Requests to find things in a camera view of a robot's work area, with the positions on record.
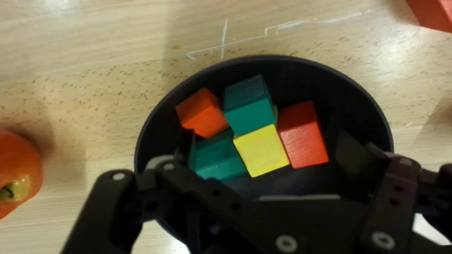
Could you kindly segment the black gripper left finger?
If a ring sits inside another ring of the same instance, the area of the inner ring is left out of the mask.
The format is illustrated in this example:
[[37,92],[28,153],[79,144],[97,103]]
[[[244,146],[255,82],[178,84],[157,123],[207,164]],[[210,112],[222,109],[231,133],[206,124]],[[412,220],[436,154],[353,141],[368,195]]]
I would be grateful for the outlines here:
[[186,163],[189,160],[189,154],[193,143],[195,143],[195,133],[192,130],[183,130],[181,136],[179,147],[176,150],[178,161]]

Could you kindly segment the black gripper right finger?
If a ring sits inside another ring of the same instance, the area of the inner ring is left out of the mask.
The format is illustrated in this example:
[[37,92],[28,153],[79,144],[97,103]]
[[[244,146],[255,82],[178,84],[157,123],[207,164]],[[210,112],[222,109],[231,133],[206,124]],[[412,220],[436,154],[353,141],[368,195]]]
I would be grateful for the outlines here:
[[359,177],[371,174],[387,156],[374,143],[342,130],[337,136],[335,160],[349,175]]

